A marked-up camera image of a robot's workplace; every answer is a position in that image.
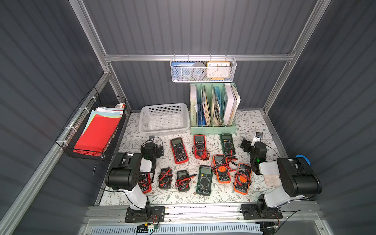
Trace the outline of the white plastic basket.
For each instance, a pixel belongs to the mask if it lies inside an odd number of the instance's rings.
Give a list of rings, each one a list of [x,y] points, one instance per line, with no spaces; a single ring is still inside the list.
[[[151,105],[141,109],[139,120],[141,134],[154,136],[183,134],[190,127],[190,115],[184,103]]]

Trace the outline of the green multimeter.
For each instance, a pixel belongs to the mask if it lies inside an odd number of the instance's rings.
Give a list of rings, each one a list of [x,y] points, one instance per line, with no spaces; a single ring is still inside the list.
[[[226,156],[235,156],[235,145],[233,141],[232,134],[223,133],[220,134],[220,141],[222,146],[223,154]]]
[[[210,196],[212,188],[212,168],[208,165],[200,165],[196,193],[202,196]]]

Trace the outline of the red multimeter with leads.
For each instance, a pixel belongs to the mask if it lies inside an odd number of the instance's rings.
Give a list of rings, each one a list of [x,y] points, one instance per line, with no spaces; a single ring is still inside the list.
[[[193,137],[194,145],[192,147],[192,153],[196,159],[207,161],[210,158],[210,153],[206,149],[206,138],[205,135],[194,135]]]

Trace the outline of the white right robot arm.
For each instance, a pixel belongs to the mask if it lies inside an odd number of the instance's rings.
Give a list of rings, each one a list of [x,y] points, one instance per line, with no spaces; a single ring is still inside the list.
[[[258,214],[275,212],[278,207],[292,201],[308,200],[322,191],[317,175],[310,167],[310,161],[302,155],[295,158],[266,160],[267,144],[259,138],[251,142],[245,138],[240,148],[250,155],[251,172],[256,175],[278,175],[281,185],[267,190],[257,200],[253,211]]]

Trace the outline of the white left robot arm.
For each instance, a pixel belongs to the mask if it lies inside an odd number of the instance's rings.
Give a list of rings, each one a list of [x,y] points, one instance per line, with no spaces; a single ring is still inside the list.
[[[139,186],[139,176],[155,170],[157,159],[163,155],[164,145],[151,141],[142,145],[140,153],[115,153],[105,176],[105,185],[113,192],[124,193],[131,209],[146,209],[148,197]]]

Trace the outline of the red multimeter near left arm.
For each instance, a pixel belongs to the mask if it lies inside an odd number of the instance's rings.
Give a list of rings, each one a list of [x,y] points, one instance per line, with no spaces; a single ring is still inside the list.
[[[140,173],[138,185],[139,185],[143,194],[151,192],[152,182],[153,182],[153,180],[152,180],[152,177],[151,177],[149,172],[148,173],[146,173],[146,172]]]

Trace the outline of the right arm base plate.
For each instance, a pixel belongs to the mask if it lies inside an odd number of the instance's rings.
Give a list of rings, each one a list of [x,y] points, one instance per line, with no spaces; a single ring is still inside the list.
[[[242,204],[240,213],[245,220],[282,219],[283,214],[277,208],[263,207],[257,204]]]

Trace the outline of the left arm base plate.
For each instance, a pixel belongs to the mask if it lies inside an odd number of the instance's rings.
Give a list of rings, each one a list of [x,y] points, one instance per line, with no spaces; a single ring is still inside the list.
[[[125,223],[159,223],[164,222],[165,207],[147,207],[142,210],[128,208],[125,216]]]

